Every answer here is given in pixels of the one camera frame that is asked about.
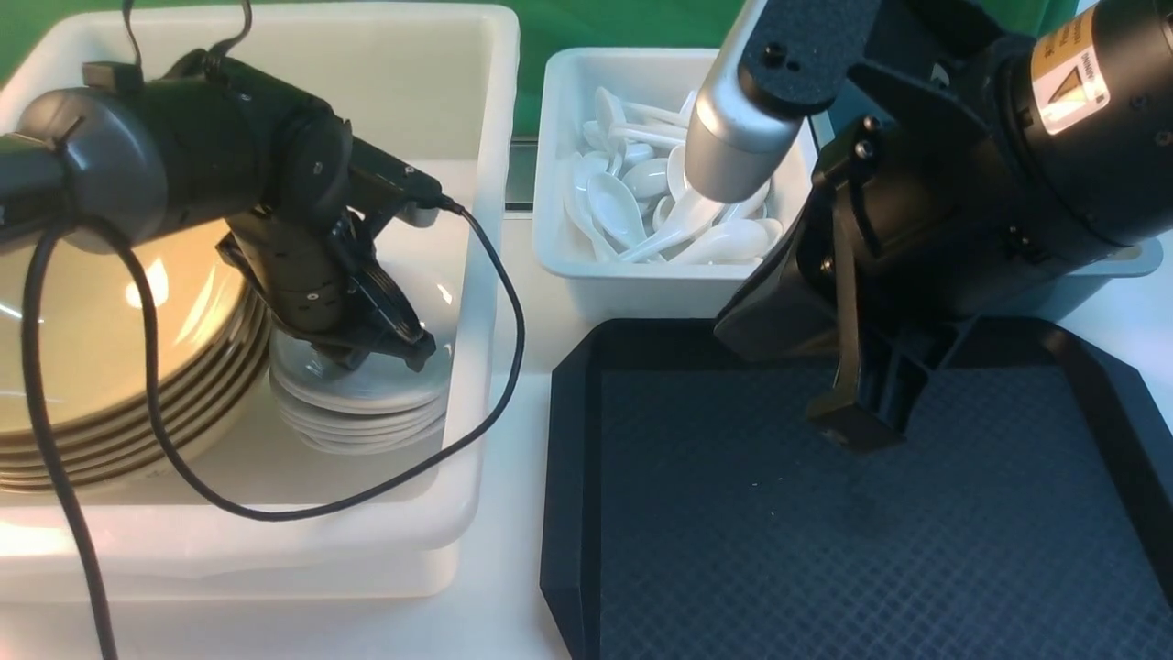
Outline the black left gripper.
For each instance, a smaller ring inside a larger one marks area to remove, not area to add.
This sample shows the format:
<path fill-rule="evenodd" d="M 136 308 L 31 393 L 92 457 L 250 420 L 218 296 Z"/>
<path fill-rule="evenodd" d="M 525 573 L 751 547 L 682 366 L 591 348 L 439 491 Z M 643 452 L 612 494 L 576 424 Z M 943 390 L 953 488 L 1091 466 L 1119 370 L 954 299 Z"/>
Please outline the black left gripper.
<path fill-rule="evenodd" d="M 400 285 L 367 256 L 367 230 L 345 210 L 325 233 L 278 215 L 230 215 L 218 250 L 267 305 L 273 324 L 345 370 L 369 355 L 423 370 L 435 354 Z"/>

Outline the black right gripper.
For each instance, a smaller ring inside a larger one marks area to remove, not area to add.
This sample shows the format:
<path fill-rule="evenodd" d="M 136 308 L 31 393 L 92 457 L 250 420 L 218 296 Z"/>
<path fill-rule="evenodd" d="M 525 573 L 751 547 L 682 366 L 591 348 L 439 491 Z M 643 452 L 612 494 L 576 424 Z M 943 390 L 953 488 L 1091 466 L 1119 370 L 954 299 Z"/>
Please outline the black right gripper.
<path fill-rule="evenodd" d="M 906 440 L 936 370 L 1008 298 L 1135 243 L 1076 204 L 1026 55 L 981 55 L 949 82 L 872 66 L 850 84 L 882 113 L 818 158 L 795 236 L 721 309 L 716 335 L 774 359 L 838 333 L 838 370 L 806 417 L 872 454 Z"/>

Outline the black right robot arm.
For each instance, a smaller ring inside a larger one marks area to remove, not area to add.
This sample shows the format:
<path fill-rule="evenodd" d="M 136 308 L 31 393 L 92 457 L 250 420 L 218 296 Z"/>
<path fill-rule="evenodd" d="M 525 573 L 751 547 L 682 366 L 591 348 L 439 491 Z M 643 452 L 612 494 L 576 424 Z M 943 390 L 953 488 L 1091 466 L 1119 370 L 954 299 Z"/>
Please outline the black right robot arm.
<path fill-rule="evenodd" d="M 1043 38 L 972 1 L 750 1 L 696 106 L 696 188 L 753 191 L 850 83 L 791 233 L 716 319 L 754 362 L 826 343 L 809 421 L 906 435 L 982 314 L 1169 230 L 1169 2 L 1099 1 Z"/>

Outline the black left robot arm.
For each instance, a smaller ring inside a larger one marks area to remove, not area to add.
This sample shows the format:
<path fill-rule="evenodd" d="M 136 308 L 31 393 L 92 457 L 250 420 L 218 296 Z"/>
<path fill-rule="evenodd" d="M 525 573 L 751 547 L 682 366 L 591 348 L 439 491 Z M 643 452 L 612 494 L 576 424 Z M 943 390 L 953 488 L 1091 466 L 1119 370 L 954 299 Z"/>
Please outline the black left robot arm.
<path fill-rule="evenodd" d="M 97 218 L 131 247 L 226 222 L 216 250 L 285 334 L 355 370 L 422 370 L 436 349 L 377 259 L 377 236 L 435 222 L 439 181 L 355 137 L 301 88 L 195 49 L 162 79 L 84 62 L 4 136 L 4 252 L 55 220 Z"/>

